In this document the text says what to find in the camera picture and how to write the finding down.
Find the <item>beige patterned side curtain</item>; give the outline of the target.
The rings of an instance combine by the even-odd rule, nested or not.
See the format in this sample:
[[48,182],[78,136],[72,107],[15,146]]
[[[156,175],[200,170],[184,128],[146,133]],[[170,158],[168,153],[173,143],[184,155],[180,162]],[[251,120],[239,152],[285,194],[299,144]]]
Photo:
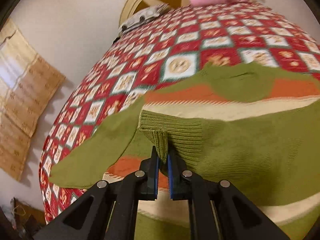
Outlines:
[[8,19],[1,29],[1,169],[21,179],[37,122],[65,76]]

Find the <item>red checkered bear bedspread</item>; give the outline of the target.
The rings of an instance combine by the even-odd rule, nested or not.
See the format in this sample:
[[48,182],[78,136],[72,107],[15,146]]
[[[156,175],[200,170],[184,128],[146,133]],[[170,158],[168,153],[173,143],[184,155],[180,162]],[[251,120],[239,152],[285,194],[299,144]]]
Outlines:
[[80,82],[48,133],[39,168],[46,221],[82,195],[50,183],[51,167],[107,116],[149,90],[195,74],[207,62],[253,61],[319,77],[316,41],[260,3],[178,8],[124,35]]

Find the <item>white patterned pillow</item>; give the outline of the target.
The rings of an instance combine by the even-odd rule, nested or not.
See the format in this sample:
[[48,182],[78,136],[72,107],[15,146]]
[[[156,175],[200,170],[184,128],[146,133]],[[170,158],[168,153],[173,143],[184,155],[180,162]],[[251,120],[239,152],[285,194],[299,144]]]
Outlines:
[[172,9],[168,4],[159,4],[145,9],[140,10],[139,12],[130,16],[125,20],[118,29],[118,35],[122,36],[133,29],[140,27],[141,25],[147,24],[156,18],[166,14]]

